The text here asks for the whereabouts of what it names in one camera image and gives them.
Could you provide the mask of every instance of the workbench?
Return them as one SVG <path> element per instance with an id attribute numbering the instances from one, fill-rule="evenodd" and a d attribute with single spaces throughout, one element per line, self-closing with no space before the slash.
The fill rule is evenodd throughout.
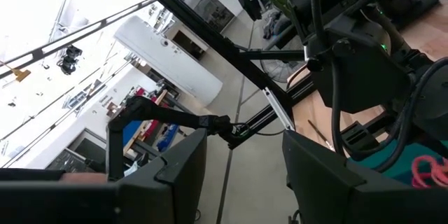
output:
<path id="1" fill-rule="evenodd" d="M 432 60 L 438 60 L 448 56 L 448 0 L 441 0 L 440 5 L 434 7 L 414 24 L 401 31 L 402 36 L 411 48 L 419 49 L 426 53 Z M 309 71 L 305 69 L 295 78 L 293 84 L 304 78 Z M 355 121 L 361 124 L 369 122 L 383 112 L 380 106 L 370 108 L 356 114 L 341 114 L 341 130 L 350 126 Z M 323 136 L 332 142 L 331 134 L 331 108 L 323 104 L 319 92 L 314 91 L 293 107 L 294 123 L 297 132 L 328 147 L 324 140 L 308 123 L 312 121 Z"/>

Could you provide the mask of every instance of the concrete floor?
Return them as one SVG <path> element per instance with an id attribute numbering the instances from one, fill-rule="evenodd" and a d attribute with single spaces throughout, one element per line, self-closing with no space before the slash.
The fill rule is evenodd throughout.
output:
<path id="1" fill-rule="evenodd" d="M 248 15 L 242 13 L 223 35 L 241 46 L 261 48 L 261 29 L 260 22 L 253 24 Z M 201 64 L 223 82 L 223 89 L 206 108 L 183 95 L 181 103 L 196 114 L 229 115 L 232 121 L 245 122 L 268 105 L 264 94 L 213 50 L 206 52 Z M 281 130 L 282 126 L 276 120 L 263 132 Z M 221 203 L 230 151 L 220 137 L 209 137 L 206 174 L 199 203 L 202 217 L 197 223 L 287 223 L 287 217 L 293 214 L 298 204 L 293 192 L 286 187 L 281 138 L 282 135 L 253 136 L 232 152 L 225 200 Z M 220 203 L 223 208 L 218 214 Z"/>

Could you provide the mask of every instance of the person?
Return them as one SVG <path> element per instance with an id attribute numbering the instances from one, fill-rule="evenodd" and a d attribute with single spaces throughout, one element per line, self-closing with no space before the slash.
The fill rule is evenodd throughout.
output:
<path id="1" fill-rule="evenodd" d="M 107 183 L 102 173 L 69 173 L 64 170 L 0 169 L 0 181 L 60 181 L 62 183 Z"/>

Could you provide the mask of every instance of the wooden surface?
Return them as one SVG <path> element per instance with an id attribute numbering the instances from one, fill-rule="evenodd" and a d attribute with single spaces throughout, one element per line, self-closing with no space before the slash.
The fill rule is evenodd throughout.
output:
<path id="1" fill-rule="evenodd" d="M 411 48 L 426 53 L 432 60 L 448 56 L 448 0 L 441 0 L 440 5 L 434 7 L 426 15 L 411 24 L 402 35 Z M 295 80 L 297 82 L 308 74 L 304 70 Z M 297 132 L 317 141 L 327 147 L 308 120 L 312 121 L 323 135 L 332 143 L 331 137 L 331 108 L 327 108 L 318 92 L 313 92 L 299 104 L 293 107 Z M 382 108 L 375 107 L 357 114 L 342 113 L 341 130 L 355 121 L 364 124 L 378 116 Z"/>
<path id="2" fill-rule="evenodd" d="M 159 105 L 160 102 L 162 102 L 162 100 L 165 98 L 165 96 L 167 95 L 168 91 L 163 90 L 162 94 L 159 95 L 159 97 L 157 97 L 157 99 L 155 100 L 155 104 Z M 123 148 L 123 155 L 126 154 L 126 152 L 132 147 L 132 144 L 134 144 L 134 142 L 139 139 L 141 140 L 139 137 L 141 135 L 141 133 L 150 125 L 150 122 L 152 120 L 146 120 L 141 122 L 138 130 L 134 133 L 134 135 L 132 136 L 132 138 L 126 143 L 126 146 Z"/>

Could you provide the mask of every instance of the red cable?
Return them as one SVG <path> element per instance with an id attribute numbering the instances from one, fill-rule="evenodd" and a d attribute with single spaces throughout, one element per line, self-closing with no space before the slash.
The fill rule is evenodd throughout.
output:
<path id="1" fill-rule="evenodd" d="M 431 172 L 419 173 L 421 162 L 428 162 Z M 412 162 L 412 186 L 415 188 L 429 188 L 424 179 L 432 179 L 438 186 L 448 187 L 448 160 L 443 158 L 444 164 L 439 164 L 434 157 L 423 155 Z"/>

